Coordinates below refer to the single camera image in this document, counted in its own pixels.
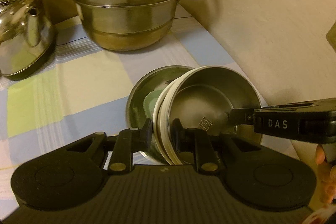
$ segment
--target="kettle spout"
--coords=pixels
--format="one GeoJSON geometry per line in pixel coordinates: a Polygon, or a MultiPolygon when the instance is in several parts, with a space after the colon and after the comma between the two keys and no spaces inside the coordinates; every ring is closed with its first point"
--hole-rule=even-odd
{"type": "Polygon", "coordinates": [[[32,47],[35,47],[41,39],[39,14],[37,8],[31,8],[27,14],[27,42],[32,47]]]}

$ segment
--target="tablecloth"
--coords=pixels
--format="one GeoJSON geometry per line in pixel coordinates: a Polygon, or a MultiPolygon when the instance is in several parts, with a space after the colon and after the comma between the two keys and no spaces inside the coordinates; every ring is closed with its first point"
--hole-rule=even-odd
{"type": "MultiPolygon", "coordinates": [[[[15,168],[94,132],[110,136],[125,129],[128,95],[146,73],[168,65],[221,65],[246,77],[181,6],[164,38],[132,52],[102,49],[78,17],[56,27],[56,50],[38,72],[18,82],[0,78],[0,219],[18,206],[10,186],[15,168]]],[[[297,157],[288,140],[264,137],[263,144],[297,157]]],[[[151,164],[140,153],[133,161],[151,164]]]]}

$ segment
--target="screw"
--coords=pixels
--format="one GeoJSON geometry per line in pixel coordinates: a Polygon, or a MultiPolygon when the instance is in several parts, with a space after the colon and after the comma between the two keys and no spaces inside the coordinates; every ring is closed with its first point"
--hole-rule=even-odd
{"type": "Polygon", "coordinates": [[[126,164],[123,164],[122,162],[115,162],[111,164],[110,169],[112,171],[121,172],[126,169],[126,164]]]}
{"type": "Polygon", "coordinates": [[[204,171],[213,172],[213,171],[216,171],[218,169],[218,165],[214,164],[212,162],[207,162],[205,164],[202,164],[201,168],[204,171]]]}

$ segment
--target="yellow square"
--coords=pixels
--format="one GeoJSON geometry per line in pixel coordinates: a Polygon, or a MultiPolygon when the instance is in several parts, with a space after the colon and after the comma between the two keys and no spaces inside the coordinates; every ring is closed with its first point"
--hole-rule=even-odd
{"type": "Polygon", "coordinates": [[[133,87],[118,55],[109,51],[57,64],[56,70],[65,115],[126,97],[133,87]]]}
{"type": "Polygon", "coordinates": [[[63,119],[56,77],[53,69],[8,88],[8,137],[63,119]]]}

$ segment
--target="white switch plate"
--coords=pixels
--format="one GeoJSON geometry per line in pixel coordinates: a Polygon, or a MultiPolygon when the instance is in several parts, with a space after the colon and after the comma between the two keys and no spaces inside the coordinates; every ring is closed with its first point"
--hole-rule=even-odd
{"type": "Polygon", "coordinates": [[[336,51],[336,22],[327,33],[327,40],[336,51]]]}

